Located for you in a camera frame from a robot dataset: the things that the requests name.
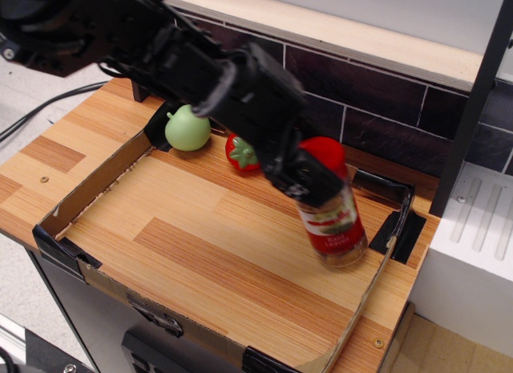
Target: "black metal frame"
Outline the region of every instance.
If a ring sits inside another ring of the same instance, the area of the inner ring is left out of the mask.
[[[503,0],[430,208],[430,213],[437,217],[443,215],[449,201],[478,127],[479,119],[487,105],[489,94],[503,61],[504,52],[510,43],[511,33],[513,33],[512,8],[513,0]]]

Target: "wood grain surface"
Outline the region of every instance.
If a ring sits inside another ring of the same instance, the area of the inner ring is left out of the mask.
[[[161,103],[134,102],[130,83],[113,80],[6,162],[2,232],[37,251],[34,225],[135,136]],[[224,138],[212,136],[198,152],[153,151],[61,235],[145,298],[299,366],[333,348],[382,255],[368,250],[355,266],[326,269],[313,256],[293,201],[259,172],[235,172],[223,149]],[[393,164],[386,171],[419,184],[424,178]],[[364,193],[357,203],[372,239],[391,209]],[[386,347],[373,341],[391,340],[438,224],[427,215],[428,197],[414,206],[428,223],[413,255],[407,265],[386,267],[333,371],[379,367]]]

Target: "white wall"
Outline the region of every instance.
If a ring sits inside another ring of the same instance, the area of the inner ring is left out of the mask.
[[[280,0],[483,53],[503,0]]]

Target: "red jar lid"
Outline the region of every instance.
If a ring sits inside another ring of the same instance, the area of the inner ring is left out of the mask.
[[[345,150],[335,139],[325,136],[315,136],[299,143],[299,148],[314,156],[324,166],[335,172],[338,177],[347,177],[345,166]]]

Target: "floor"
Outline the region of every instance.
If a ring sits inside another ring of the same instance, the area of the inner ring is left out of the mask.
[[[0,59],[0,130],[52,96],[106,79],[97,67],[60,79]],[[23,130],[0,143],[0,164],[86,97],[79,95],[47,107]],[[3,236],[0,236],[0,313],[87,363],[87,357],[26,252]],[[392,373],[513,371],[513,359],[471,343],[417,315],[406,326],[405,338],[393,360],[388,370]]]
[[[0,59],[0,130],[39,104],[63,92],[109,78],[96,66],[68,78],[55,78]],[[0,164],[66,115],[89,94],[59,100],[37,114],[22,130],[0,143]],[[0,235],[0,313],[87,363],[59,308],[24,249]]]

